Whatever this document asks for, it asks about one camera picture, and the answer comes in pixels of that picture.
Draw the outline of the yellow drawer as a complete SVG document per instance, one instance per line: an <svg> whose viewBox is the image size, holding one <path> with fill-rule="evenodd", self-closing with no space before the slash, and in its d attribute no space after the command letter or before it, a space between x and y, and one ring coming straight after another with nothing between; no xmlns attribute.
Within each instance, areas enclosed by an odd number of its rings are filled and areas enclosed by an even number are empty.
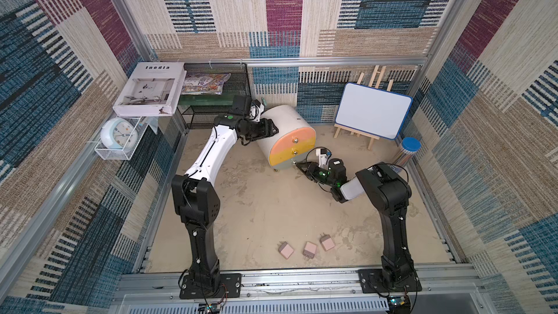
<svg viewBox="0 0 558 314"><path fill-rule="evenodd" d="M300 154L306 154L315 147L315 137L282 138L273 145L269 155L271 166Z"/></svg>

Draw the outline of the pink top drawer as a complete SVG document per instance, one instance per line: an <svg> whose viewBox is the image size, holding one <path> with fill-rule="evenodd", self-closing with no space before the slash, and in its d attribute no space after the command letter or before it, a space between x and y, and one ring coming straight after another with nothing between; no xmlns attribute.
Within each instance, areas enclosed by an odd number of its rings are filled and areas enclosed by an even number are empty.
<svg viewBox="0 0 558 314"><path fill-rule="evenodd" d="M295 129L286 135L282 135L272 146L270 154L278 155L282 153L297 154L307 152L315 146L316 132L310 127Z"/></svg>

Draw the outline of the white round drawer cabinet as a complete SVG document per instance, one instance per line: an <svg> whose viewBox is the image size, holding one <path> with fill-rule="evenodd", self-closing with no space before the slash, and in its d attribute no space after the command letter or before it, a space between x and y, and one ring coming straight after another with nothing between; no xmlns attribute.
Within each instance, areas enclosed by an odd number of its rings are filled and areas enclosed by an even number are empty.
<svg viewBox="0 0 558 314"><path fill-rule="evenodd" d="M269 162L269 155L273 144L282 136L286 135L287 133L299 129L301 127L310 126L303 118L300 116L294 108L288 105L276 106L270 110L266 110L263 113L263 117L266 119L272 119L277 128L279 129L279 133L271 138L265 138L257 141L257 145L262 150L263 154L266 156L268 163ZM310 152L308 151L306 154L300 154L295 157L305 159L306 155Z"/></svg>

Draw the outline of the grey bottom drawer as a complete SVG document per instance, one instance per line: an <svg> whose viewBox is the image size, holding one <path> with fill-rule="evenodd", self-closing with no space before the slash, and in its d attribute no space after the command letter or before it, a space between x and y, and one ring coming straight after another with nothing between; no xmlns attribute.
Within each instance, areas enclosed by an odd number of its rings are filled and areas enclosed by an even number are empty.
<svg viewBox="0 0 558 314"><path fill-rule="evenodd" d="M298 157L294 157L294 158L290 158L286 161L280 162L279 164L276 164L273 166L273 169L275 170L287 170L289 168L295 167L296 163L303 161L303 158L298 158Z"/></svg>

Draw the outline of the pink plug cube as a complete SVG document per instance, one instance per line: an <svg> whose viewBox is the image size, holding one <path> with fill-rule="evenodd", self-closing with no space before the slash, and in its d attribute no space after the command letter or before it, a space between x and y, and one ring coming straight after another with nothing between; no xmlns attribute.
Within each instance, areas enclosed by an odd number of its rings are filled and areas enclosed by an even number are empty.
<svg viewBox="0 0 558 314"><path fill-rule="evenodd" d="M310 241L307 241L302 254L308 259L313 259L316 256L317 251L318 246Z"/></svg>
<svg viewBox="0 0 558 314"><path fill-rule="evenodd" d="M335 248L336 244L331 235L322 235L319 239L321 246L325 251L330 251Z"/></svg>
<svg viewBox="0 0 558 314"><path fill-rule="evenodd" d="M283 258L288 260L293 255L294 248L285 241L278 247L278 252Z"/></svg>

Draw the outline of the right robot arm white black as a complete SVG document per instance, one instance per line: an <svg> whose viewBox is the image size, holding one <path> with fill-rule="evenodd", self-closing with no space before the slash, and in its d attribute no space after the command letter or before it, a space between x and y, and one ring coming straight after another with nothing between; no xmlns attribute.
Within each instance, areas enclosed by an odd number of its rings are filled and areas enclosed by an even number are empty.
<svg viewBox="0 0 558 314"><path fill-rule="evenodd" d="M351 180L338 158L331 159L326 169L314 161L296 162L295 167L314 183L328 186L335 201L343 204L365 194L379 213L384 242L382 267L358 271L364 293L388 297L396 292L421 292L406 229L412 190L408 179L395 171L397 165L379 162L356 172Z"/></svg>

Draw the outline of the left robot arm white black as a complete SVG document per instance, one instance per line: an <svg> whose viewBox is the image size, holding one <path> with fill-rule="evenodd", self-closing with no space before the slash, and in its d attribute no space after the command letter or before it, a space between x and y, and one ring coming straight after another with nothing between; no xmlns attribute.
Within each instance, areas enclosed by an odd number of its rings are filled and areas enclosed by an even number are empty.
<svg viewBox="0 0 558 314"><path fill-rule="evenodd" d="M279 133L273 120L226 114L216 117L210 137L194 164L171 182L174 210L187 229L192 264L178 280L181 299L225 297L228 281L221 279L214 242L214 222L220 199L214 188L219 170L231 148Z"/></svg>

